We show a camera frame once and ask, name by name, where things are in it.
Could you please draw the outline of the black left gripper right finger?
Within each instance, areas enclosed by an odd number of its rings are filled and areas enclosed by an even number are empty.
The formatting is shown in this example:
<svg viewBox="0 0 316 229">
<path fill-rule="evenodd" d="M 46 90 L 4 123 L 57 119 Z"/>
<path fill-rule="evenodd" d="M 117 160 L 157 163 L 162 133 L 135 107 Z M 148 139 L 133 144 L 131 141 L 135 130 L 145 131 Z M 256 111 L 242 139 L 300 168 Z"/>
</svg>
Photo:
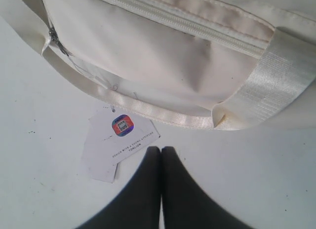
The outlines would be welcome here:
<svg viewBox="0 0 316 229">
<path fill-rule="evenodd" d="M 190 176 L 173 147 L 161 150 L 162 207 L 166 229 L 248 229 L 212 200 Z"/>
</svg>

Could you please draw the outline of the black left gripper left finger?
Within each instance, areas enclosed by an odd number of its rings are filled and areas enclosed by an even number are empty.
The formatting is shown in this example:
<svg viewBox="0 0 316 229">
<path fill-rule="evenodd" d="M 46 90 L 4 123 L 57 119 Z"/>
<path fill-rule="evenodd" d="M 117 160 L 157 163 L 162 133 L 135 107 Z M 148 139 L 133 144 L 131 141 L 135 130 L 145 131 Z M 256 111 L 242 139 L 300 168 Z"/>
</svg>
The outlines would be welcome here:
<svg viewBox="0 0 316 229">
<path fill-rule="evenodd" d="M 158 229 L 161 200 L 160 149 L 148 147 L 133 177 L 79 229 Z"/>
</svg>

